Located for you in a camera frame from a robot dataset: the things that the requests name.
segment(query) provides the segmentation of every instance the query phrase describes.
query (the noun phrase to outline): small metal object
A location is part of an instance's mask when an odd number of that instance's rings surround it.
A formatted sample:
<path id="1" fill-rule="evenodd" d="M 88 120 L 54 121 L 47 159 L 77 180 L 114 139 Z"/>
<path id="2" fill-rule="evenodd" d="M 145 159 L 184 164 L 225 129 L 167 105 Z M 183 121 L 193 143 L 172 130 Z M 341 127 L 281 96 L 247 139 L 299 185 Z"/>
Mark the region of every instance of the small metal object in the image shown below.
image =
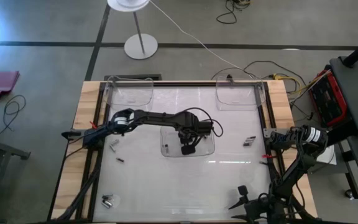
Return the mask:
<path id="1" fill-rule="evenodd" d="M 349 200 L 354 200 L 352 190 L 347 190 L 347 191 L 345 191 L 345 196 L 346 196 Z"/>
<path id="2" fill-rule="evenodd" d="M 112 145 L 110 145 L 110 149 L 111 149 L 113 152 L 116 152 L 116 150 L 112 147 Z"/>
<path id="3" fill-rule="evenodd" d="M 105 200 L 111 200 L 111 199 L 112 199 L 112 194 L 109 194 L 109 195 L 103 195 L 103 196 L 102 196 L 102 199 L 105 199 Z"/>
<path id="4" fill-rule="evenodd" d="M 243 146 L 250 146 L 254 142 L 255 138 L 256 136 L 248 137 L 246 141 L 243 143 Z"/>
<path id="5" fill-rule="evenodd" d="M 118 139 L 115 139 L 115 140 L 113 140 L 112 142 L 110 142 L 109 147 L 110 147 L 110 149 L 111 149 L 113 152 L 116 152 L 116 150 L 114 149 L 114 146 L 115 146 L 116 144 L 118 144 L 118 143 L 119 143 L 119 140 L 118 140 Z"/>
<path id="6" fill-rule="evenodd" d="M 118 144 L 119 143 L 119 140 L 118 139 L 116 139 L 116 140 L 114 140 L 114 141 L 112 141 L 112 142 L 110 142 L 110 146 L 115 146 L 116 144 Z"/>
<path id="7" fill-rule="evenodd" d="M 112 207 L 112 203 L 109 202 L 109 201 L 106 200 L 106 199 L 103 199 L 103 200 L 102 200 L 102 205 L 104 205 L 106 208 L 111 208 L 111 207 Z"/>

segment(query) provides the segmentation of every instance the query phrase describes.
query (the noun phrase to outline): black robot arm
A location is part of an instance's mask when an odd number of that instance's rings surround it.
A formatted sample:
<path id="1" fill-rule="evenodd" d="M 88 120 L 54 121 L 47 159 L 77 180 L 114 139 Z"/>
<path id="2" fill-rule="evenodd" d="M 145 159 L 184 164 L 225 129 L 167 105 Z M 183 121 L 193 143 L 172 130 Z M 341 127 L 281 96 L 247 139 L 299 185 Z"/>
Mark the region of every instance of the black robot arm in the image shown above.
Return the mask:
<path id="1" fill-rule="evenodd" d="M 213 131 L 213 120 L 207 112 L 209 119 L 200 121 L 193 113 L 188 112 L 189 108 L 176 114 L 153 113 L 143 110 L 126 109 L 115 113 L 111 120 L 96 130 L 89 133 L 84 138 L 85 146 L 97 144 L 110 134 L 129 133 L 136 127 L 143 124 L 169 126 L 178 131 L 178 137 L 183 144 L 181 150 L 183 155 L 195 152 L 195 146 L 201 141 L 201 138 L 209 136 Z"/>
<path id="2" fill-rule="evenodd" d="M 246 215 L 236 215 L 233 218 L 246 220 L 249 223 L 258 223 L 256 220 L 261 218 L 261 214 L 267 214 L 268 223 L 283 224 L 288 223 L 284 213 L 284 207 L 294 207 L 296 213 L 302 220 L 315 223 L 323 223 L 320 219 L 312 217 L 305 210 L 305 205 L 293 197 L 292 188 L 298 180 L 307 173 L 310 167 L 316 164 L 317 157 L 326 149 L 328 137 L 325 131 L 318 130 L 311 126 L 291 128 L 285 132 L 272 131 L 265 139 L 266 145 L 282 153 L 292 145 L 296 145 L 298 154 L 291 166 L 281 176 L 276 176 L 269 186 L 268 193 L 262 193 L 258 199 L 249 200 L 247 198 L 247 188 L 243 185 L 239 187 L 242 195 L 240 201 L 230 209 L 244 205 Z M 269 169 L 274 169 L 273 164 L 267 164 Z"/>

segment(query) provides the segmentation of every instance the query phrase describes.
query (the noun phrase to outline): gray floor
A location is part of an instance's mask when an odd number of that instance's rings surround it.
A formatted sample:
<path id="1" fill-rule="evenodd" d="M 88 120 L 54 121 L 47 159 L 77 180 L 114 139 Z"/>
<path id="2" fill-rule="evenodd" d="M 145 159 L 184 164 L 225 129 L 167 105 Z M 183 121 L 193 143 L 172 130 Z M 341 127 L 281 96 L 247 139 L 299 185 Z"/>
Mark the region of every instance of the gray floor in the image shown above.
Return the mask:
<path id="1" fill-rule="evenodd" d="M 215 17 L 225 12 L 224 0 L 157 1 L 186 31 L 210 44 L 358 45 L 358 1 L 261 0 L 237 12 L 239 22 L 223 25 Z M 104 0 L 12 1 L 0 0 L 0 41 L 94 42 L 99 31 Z M 160 43 L 193 43 L 179 33 L 151 4 L 139 11 L 140 28 Z M 111 11 L 104 42 L 124 42 L 135 33 L 131 14 Z M 5 102 L 15 94 L 27 98 L 26 108 L 0 141 L 31 151 L 28 161 L 13 159 L 0 190 L 0 219 L 9 223 L 46 219 L 63 160 L 66 141 L 60 136 L 70 128 L 92 47 L 0 46 L 0 70 L 19 70 L 21 77 L 11 95 L 0 101 L 0 129 Z M 214 52 L 243 67 L 253 60 L 274 60 L 312 80 L 329 59 L 346 51 L 326 50 L 228 50 Z M 150 59 L 132 60 L 122 48 L 101 48 L 92 80 L 105 75 L 160 73 L 164 80 L 205 80 L 230 67 L 203 49 L 158 49 Z M 253 65 L 262 76 L 283 72 L 272 65 Z M 236 71 L 230 74 L 240 77 Z M 307 95 L 297 105 L 312 111 Z M 293 110 L 294 120 L 304 114 Z M 297 124 L 314 121 L 299 121 Z M 352 164 L 358 183 L 358 170 Z M 358 223 L 358 200 L 343 197 L 344 175 L 309 175 L 321 218 Z"/>

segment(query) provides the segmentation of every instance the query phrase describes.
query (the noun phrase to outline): black metal frame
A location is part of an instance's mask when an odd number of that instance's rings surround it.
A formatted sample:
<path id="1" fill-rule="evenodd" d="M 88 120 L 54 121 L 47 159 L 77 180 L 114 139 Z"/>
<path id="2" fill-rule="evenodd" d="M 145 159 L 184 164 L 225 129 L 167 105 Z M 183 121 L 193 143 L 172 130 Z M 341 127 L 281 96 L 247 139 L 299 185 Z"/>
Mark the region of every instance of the black metal frame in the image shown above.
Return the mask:
<path id="1" fill-rule="evenodd" d="M 264 88 L 265 88 L 266 105 L 267 105 L 267 112 L 268 112 L 269 121 L 270 121 L 270 127 L 276 128 L 276 123 L 275 123 L 275 118 L 274 118 L 274 113 L 273 113 L 273 108 L 272 108 L 272 102 L 270 101 L 269 88 L 268 88 L 267 82 L 263 82 L 263 84 L 264 84 Z M 258 83 L 255 83 L 255 82 L 244 83 L 244 86 L 247 86 L 247 85 L 256 87 L 258 85 Z M 216 86 L 216 82 L 206 81 L 206 82 L 155 82 L 154 83 L 154 87 L 167 87 L 167 86 L 171 86 L 171 87 L 175 87 L 175 86 L 177 86 L 177 87 Z M 101 83 L 99 86 L 98 100 L 96 102 L 96 108 L 95 108 L 95 114 L 94 114 L 94 120 L 93 120 L 95 125 L 98 125 L 101 104 L 103 103 L 102 99 L 103 99 L 104 87 L 105 87 L 105 83 Z M 265 122 L 263 106 L 262 105 L 258 106 L 257 110 L 258 110 L 258 114 L 259 114 L 261 132 L 262 132 L 262 135 L 264 135 L 264 128 L 267 128 L 267 125 Z M 110 111 L 110 106 L 106 105 L 105 112 L 104 112 L 104 118 L 103 118 L 103 124 L 105 124 L 108 121 L 109 111 Z M 269 155 L 272 154 L 272 149 L 270 147 L 266 146 L 266 144 L 265 144 L 265 153 L 269 154 Z M 88 150 L 88 153 L 86 155 L 86 164 L 84 167 L 84 173 L 83 173 L 81 187 L 83 187 L 85 185 L 86 181 L 88 180 L 88 175 L 89 175 L 90 165 L 91 165 L 90 161 L 92 160 L 92 155 L 93 155 L 93 151 Z M 98 156 L 96 158 L 95 167 L 99 167 L 101 165 L 102 158 L 103 158 L 103 149 L 98 151 Z M 283 174 L 285 171 L 285 166 L 284 166 L 284 161 L 283 161 L 282 155 L 277 154 L 277 159 L 278 159 L 278 166 L 280 169 L 280 173 Z M 268 158 L 267 162 L 271 166 L 274 166 L 272 158 Z M 53 206 L 55 204 L 55 199 L 56 199 L 56 195 L 57 195 L 58 185 L 60 183 L 60 177 L 62 175 L 63 166 L 64 166 L 64 163 L 62 164 L 62 168 L 61 168 L 60 175 L 59 175 L 59 181 L 58 181 L 56 189 L 55 189 L 55 195 L 52 200 L 50 212 L 49 212 L 48 219 L 47 219 L 46 223 L 83 223 L 84 220 L 86 220 L 87 222 L 92 222 L 94 208 L 95 208 L 96 199 L 97 199 L 96 193 L 98 190 L 99 174 L 93 182 L 87 218 L 82 218 L 83 200 L 81 200 L 81 203 L 77 207 L 77 210 L 76 210 L 75 220 L 67 220 L 67 222 L 51 220 Z M 269 174 L 270 174 L 270 180 L 273 180 L 273 178 L 275 177 L 275 174 L 273 174 L 271 172 Z"/>
<path id="2" fill-rule="evenodd" d="M 342 153 L 342 156 L 345 160 L 345 165 L 346 165 L 346 169 L 347 169 L 347 172 L 345 173 L 345 176 L 346 176 L 346 180 L 347 180 L 347 183 L 349 184 L 349 187 L 351 188 L 351 191 L 352 191 L 352 196 L 355 198 L 355 199 L 358 199 L 358 186 L 357 186 L 357 182 L 353 176 L 353 172 L 352 172 L 352 169 L 349 165 L 349 161 L 352 161 L 354 160 L 354 157 L 353 157 L 353 154 L 352 154 L 352 151 L 347 151 L 345 152 L 343 150 L 343 147 L 342 147 L 342 144 L 339 142 L 338 143 L 339 145 L 339 150 L 341 150 L 341 153 Z"/>

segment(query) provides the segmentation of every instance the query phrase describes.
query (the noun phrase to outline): clear plastic bin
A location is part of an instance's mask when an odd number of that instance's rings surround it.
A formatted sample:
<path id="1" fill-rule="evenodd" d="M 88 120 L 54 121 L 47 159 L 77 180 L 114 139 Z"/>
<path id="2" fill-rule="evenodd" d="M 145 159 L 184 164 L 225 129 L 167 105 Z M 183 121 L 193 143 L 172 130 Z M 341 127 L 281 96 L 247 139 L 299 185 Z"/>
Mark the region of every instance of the clear plastic bin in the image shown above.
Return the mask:
<path id="1" fill-rule="evenodd" d="M 111 76 L 107 80 L 104 95 L 112 110 L 150 111 L 152 109 L 154 81 L 151 78 L 138 80 Z"/>
<path id="2" fill-rule="evenodd" d="M 262 80 L 218 77 L 216 105 L 219 110 L 256 110 L 266 100 Z"/>

